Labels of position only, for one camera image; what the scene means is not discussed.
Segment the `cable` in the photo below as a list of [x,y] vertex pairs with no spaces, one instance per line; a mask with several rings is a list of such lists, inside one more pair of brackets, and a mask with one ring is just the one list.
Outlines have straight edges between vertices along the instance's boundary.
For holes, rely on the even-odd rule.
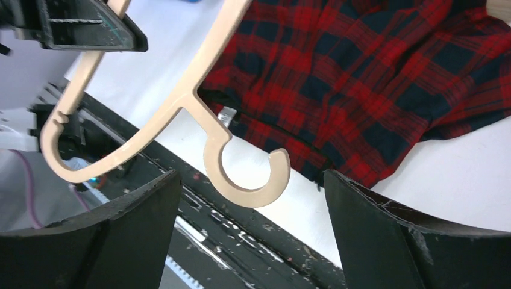
[[77,186],[74,184],[69,184],[70,191],[75,194],[75,197],[77,197],[77,200],[80,202],[81,206],[87,211],[90,212],[90,208],[88,204],[85,202],[85,200],[80,196],[80,193],[77,190]]
[[23,164],[23,169],[25,171],[25,202],[27,205],[27,212],[30,216],[30,220],[32,221],[32,226],[35,229],[40,229],[44,226],[37,218],[36,209],[34,207],[34,174],[32,173],[32,168],[30,167],[30,163],[28,162],[27,158],[23,154],[13,149],[10,149],[9,151],[17,155]]
[[[35,200],[35,192],[34,192],[34,173],[32,172],[32,168],[30,166],[30,163],[28,162],[27,158],[20,153],[19,151],[10,149],[10,152],[17,155],[22,164],[23,169],[25,171],[25,202],[27,206],[27,212],[30,217],[30,220],[32,221],[32,227],[34,229],[40,229],[44,227],[44,225],[39,221],[36,214],[36,208],[34,206],[34,200]],[[90,208],[88,204],[85,202],[85,200],[80,196],[79,192],[76,189],[76,186],[73,184],[69,184],[69,189],[71,192],[76,196],[82,207],[87,211],[90,212]]]

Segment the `beige plastic hanger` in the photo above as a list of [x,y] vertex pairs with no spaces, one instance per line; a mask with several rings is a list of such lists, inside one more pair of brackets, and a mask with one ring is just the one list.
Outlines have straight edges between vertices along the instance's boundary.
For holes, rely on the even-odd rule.
[[[124,16],[130,0],[109,0],[108,5],[120,17]],[[72,170],[62,162],[57,143],[67,116],[72,114],[83,97],[84,90],[95,73],[104,52],[84,52],[71,82],[55,106],[41,133],[41,150],[50,168],[71,183],[84,182],[120,166],[152,142],[185,108],[206,131],[208,139],[204,148],[204,165],[215,188],[231,202],[244,207],[257,208],[278,199],[290,178],[290,161],[285,149],[269,155],[271,174],[268,183],[250,190],[239,187],[226,175],[222,166],[222,151],[233,135],[197,96],[197,88],[212,68],[234,30],[245,14],[250,0],[224,0],[213,27],[202,46],[184,72],[172,93],[167,97],[149,122],[105,158],[80,170]]]

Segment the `red plaid fabric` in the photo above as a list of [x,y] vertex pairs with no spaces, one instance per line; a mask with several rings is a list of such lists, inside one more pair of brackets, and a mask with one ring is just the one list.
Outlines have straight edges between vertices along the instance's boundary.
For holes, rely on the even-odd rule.
[[481,0],[254,0],[199,95],[308,179],[372,187],[415,143],[509,116],[510,49]]

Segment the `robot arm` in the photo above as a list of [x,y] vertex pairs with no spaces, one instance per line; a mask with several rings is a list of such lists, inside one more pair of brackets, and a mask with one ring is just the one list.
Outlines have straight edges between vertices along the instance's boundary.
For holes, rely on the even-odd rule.
[[[73,51],[148,50],[144,33],[125,16],[118,18],[103,0],[0,0],[0,28],[43,49]],[[0,53],[10,50],[0,45]]]

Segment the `wall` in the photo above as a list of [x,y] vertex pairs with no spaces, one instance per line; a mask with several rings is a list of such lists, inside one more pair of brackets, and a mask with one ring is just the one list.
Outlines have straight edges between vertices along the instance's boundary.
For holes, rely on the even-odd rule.
[[[0,43],[12,49],[11,55],[0,55],[0,110],[32,103],[43,85],[60,79],[78,55],[41,49],[37,42],[15,39],[11,30],[0,31]],[[25,156],[34,171],[39,219],[48,223],[80,212],[67,184],[53,174],[42,155],[33,152]],[[25,177],[16,156],[0,149],[0,231],[31,225],[25,206]]]

